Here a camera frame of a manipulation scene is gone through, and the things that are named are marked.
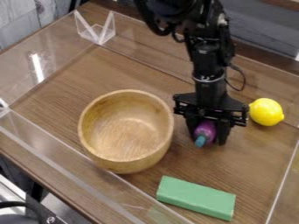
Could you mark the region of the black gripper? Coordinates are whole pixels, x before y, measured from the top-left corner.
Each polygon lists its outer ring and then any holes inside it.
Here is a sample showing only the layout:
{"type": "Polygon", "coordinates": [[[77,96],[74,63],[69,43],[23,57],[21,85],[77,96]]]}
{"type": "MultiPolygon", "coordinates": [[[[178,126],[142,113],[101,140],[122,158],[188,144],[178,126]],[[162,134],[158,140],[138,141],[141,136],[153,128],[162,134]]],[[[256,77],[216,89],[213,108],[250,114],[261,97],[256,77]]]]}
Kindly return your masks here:
{"type": "Polygon", "coordinates": [[[217,124],[217,144],[224,145],[230,128],[246,126],[248,106],[233,99],[226,90],[225,75],[212,80],[194,80],[194,91],[174,94],[173,113],[185,119],[190,139],[202,120],[217,124]]]}

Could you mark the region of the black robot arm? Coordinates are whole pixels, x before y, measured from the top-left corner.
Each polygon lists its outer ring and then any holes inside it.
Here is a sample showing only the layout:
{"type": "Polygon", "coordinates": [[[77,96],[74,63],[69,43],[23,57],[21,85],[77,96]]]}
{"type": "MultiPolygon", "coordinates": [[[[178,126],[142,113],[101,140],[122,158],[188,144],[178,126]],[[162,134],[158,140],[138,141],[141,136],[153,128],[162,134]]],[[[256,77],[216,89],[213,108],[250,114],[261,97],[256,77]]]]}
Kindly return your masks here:
{"type": "Polygon", "coordinates": [[[201,127],[216,129],[210,141],[222,145],[234,126],[245,126],[248,105],[230,98],[228,70],[234,45],[229,35],[229,18],[220,0],[133,0],[149,30],[169,35],[185,44],[192,63],[194,91],[174,94],[173,113],[182,116],[193,142],[202,146],[201,127]]]}

